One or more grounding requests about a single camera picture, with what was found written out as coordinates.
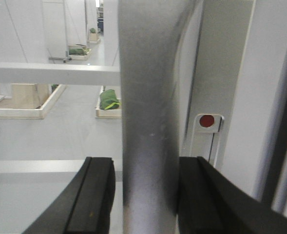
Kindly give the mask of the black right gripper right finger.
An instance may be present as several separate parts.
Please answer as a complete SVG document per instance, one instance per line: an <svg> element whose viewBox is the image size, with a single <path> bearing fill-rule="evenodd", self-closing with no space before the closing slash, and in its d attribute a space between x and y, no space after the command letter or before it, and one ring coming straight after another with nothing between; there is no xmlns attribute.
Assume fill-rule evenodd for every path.
<svg viewBox="0 0 287 234"><path fill-rule="evenodd" d="M287 234L287 217L241 191L203 157L181 157L178 227L182 234Z"/></svg>

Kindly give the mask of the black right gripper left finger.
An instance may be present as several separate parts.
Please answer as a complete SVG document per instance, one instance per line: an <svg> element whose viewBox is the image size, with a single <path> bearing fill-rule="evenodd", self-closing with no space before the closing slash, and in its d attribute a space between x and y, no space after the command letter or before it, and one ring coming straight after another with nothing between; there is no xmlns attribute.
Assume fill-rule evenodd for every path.
<svg viewBox="0 0 287 234"><path fill-rule="evenodd" d="M26 234L107 234L115 197L111 158L87 157L61 194Z"/></svg>

